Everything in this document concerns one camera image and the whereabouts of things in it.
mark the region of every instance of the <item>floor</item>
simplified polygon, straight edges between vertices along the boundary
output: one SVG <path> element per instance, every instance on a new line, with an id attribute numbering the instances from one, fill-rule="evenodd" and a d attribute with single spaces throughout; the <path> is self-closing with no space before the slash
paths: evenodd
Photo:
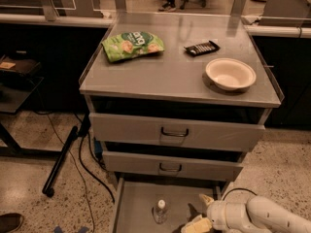
<path id="1" fill-rule="evenodd" d="M 139 4 L 135 4 L 135 0 L 126 1 L 129 10 L 151 12 L 161 5 L 156 0 L 137 0 Z M 181 13 L 228 14 L 232 0 L 225 1 L 210 0 L 205 9 L 189 4 Z M 113 0 L 102 0 L 103 7 L 113 10 L 109 9 L 109 3 L 114 5 Z M 264 7 L 264 3 L 251 0 L 247 4 L 246 14 L 260 14 Z M 0 115 L 3 125 L 21 146 L 44 150 L 61 150 L 71 128 L 79 127 L 82 118 L 83 115 L 69 113 L 38 115 L 29 111 L 20 111 L 15 116 Z M 86 167 L 116 196 L 110 174 L 93 159 L 94 145 L 88 137 L 73 143 L 54 183 L 52 198 L 42 194 L 52 160 L 0 157 L 0 215 L 23 214 L 25 221 L 18 232 L 109 232 L 114 204 L 107 188 L 81 165 L 80 144 L 81 159 Z M 228 189 L 251 189 L 311 220 L 311 131 L 267 128 L 243 163 L 243 171 Z M 245 202 L 249 197 L 246 191 L 235 191 L 227 200 Z"/>

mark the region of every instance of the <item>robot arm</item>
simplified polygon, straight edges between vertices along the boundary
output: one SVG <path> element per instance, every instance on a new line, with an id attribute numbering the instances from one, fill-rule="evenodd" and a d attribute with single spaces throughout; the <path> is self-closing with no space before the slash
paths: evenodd
<path id="1" fill-rule="evenodd" d="M 209 203 L 207 217 L 214 229 L 237 229 L 243 233 L 311 233 L 311 221 L 297 216 L 273 201 L 256 196 L 246 204 Z"/>

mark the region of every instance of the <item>white bowl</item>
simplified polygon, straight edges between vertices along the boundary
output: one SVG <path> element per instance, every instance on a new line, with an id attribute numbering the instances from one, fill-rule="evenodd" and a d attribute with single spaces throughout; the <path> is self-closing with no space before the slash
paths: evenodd
<path id="1" fill-rule="evenodd" d="M 246 89 L 256 80 L 256 73 L 249 65 L 231 58 L 210 61 L 205 73 L 217 87 L 224 90 Z"/>

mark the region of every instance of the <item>open drawer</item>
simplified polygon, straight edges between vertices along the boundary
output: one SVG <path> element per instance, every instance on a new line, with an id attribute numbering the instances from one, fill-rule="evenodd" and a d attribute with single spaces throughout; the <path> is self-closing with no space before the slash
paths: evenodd
<path id="1" fill-rule="evenodd" d="M 182 148 L 250 151 L 264 131 L 247 123 L 98 113 L 89 118 L 98 141 Z"/>
<path id="2" fill-rule="evenodd" d="M 112 172 L 202 179 L 235 181 L 243 166 L 241 163 L 158 156 L 128 152 L 103 151 L 106 169 Z"/>
<path id="3" fill-rule="evenodd" d="M 122 175 L 109 233 L 180 233 L 187 222 L 206 213 L 198 195 L 203 193 L 220 199 L 222 185 L 209 181 Z M 168 217 L 163 224 L 156 224 L 153 218 L 153 206 L 158 199 L 164 199 L 168 204 Z"/>

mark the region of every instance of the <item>green bag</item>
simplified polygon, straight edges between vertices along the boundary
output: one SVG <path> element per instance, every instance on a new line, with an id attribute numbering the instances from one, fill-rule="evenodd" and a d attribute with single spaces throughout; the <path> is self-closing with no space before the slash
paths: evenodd
<path id="1" fill-rule="evenodd" d="M 162 40 L 158 36 L 147 32 L 122 33 L 108 37 L 101 44 L 110 62 L 164 51 Z"/>

